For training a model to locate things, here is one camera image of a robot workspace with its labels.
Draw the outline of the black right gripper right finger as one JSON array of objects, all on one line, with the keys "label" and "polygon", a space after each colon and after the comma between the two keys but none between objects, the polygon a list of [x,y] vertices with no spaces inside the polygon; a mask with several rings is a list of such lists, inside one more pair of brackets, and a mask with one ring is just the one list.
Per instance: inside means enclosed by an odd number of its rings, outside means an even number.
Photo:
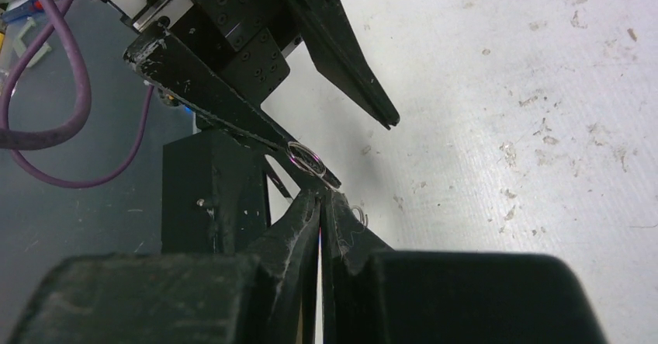
[{"label": "black right gripper right finger", "polygon": [[395,250],[344,195],[320,206],[325,343],[603,343],[572,270],[549,255]]}]

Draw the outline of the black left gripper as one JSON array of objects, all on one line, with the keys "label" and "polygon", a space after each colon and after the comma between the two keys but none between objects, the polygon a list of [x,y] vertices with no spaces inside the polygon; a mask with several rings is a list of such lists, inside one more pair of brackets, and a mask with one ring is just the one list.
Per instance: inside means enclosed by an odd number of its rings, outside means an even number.
[{"label": "black left gripper", "polygon": [[124,61],[261,154],[297,141],[260,107],[306,44],[317,71],[386,129],[400,114],[369,67],[341,0],[147,0]]}]

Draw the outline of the silver carabiner keyring with rings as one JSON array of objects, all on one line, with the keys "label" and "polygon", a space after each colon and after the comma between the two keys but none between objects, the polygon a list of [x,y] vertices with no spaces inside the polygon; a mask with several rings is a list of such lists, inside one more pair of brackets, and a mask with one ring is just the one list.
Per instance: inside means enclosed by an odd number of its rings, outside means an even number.
[{"label": "silver carabiner keyring with rings", "polygon": [[298,141],[288,142],[282,149],[266,146],[260,150],[264,160],[269,206],[277,221],[302,193],[316,197],[323,207],[352,218],[359,228],[369,226],[369,217],[358,205],[349,203],[341,190],[341,182],[320,156]]}]

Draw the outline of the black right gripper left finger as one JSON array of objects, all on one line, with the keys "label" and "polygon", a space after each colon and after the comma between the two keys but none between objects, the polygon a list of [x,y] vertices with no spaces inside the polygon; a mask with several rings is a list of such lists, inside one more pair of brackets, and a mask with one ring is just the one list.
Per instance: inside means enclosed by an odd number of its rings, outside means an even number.
[{"label": "black right gripper left finger", "polygon": [[96,255],[42,280],[13,343],[293,343],[317,264],[320,200],[301,191],[233,255]]}]

